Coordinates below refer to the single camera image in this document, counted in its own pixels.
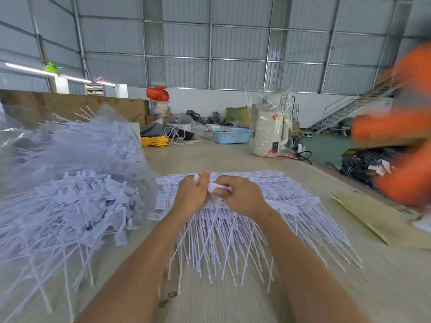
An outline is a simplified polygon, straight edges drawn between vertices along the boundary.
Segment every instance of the blue plastic basket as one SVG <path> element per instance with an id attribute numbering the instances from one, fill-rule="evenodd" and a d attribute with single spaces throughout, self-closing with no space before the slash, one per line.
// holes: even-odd
<path id="1" fill-rule="evenodd" d="M 219 128 L 212 129 L 214 141 L 219 144 L 245 144 L 250 138 L 247 128 Z"/>

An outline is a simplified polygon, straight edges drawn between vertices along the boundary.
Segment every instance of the green floor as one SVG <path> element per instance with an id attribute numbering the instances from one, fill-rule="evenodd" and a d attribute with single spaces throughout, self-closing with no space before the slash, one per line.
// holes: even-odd
<path id="1" fill-rule="evenodd" d="M 349 136 L 332 135 L 329 133 L 313 134 L 312 138 L 303 138 L 306 151 L 311 151 L 311 159 L 320 162 L 331 162 L 341 166 L 341 154 L 354 147 Z"/>

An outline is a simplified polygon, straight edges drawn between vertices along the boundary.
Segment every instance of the metal stairs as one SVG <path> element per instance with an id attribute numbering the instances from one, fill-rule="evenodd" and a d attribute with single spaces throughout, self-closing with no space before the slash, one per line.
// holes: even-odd
<path id="1" fill-rule="evenodd" d="M 325 107 L 325 111 L 323 112 L 323 118 L 311 125 L 309 128 L 316 130 L 316 133 L 321 133 L 324 130 L 332 128 L 336 126 L 341 120 L 347 118 L 347 116 L 356 111 L 359 108 L 362 108 L 365 104 L 375 101 L 380 97 L 385 97 L 393 92 L 396 88 L 398 88 L 398 84 L 395 84 L 391 79 L 385 79 L 376 86 L 365 92 L 362 95 L 357 95 L 354 97 L 350 97 L 346 99 L 345 102 L 331 108 L 331 106 L 340 102 L 341 99 L 336 102 Z"/>

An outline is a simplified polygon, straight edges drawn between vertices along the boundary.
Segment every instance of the person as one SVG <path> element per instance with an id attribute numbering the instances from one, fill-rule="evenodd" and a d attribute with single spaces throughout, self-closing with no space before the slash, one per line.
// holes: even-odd
<path id="1" fill-rule="evenodd" d="M 268 241 L 296 323 L 369 323 L 353 299 L 264 200 L 260 188 L 242 177 L 220 176 L 214 190 L 236 213 L 252 218 Z M 209 171 L 198 181 L 185 177 L 170 212 L 110 277 L 75 323 L 148 323 L 175 240 L 209 200 Z"/>

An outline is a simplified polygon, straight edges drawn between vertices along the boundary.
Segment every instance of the corrugated metal wall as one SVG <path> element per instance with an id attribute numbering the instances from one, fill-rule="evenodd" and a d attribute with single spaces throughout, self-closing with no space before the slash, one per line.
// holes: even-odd
<path id="1" fill-rule="evenodd" d="M 77 1 L 91 77 L 131 86 L 358 94 L 431 36 L 431 0 Z M 40 66 L 34 19 L 82 76 L 71 0 L 1 2 L 0 59 Z"/>
<path id="2" fill-rule="evenodd" d="M 83 77 L 72 0 L 0 0 L 0 61 L 43 68 L 37 34 L 47 59 L 59 72 Z M 0 64 L 0 88 L 47 92 L 41 76 Z M 71 92 L 82 93 L 73 87 Z"/>

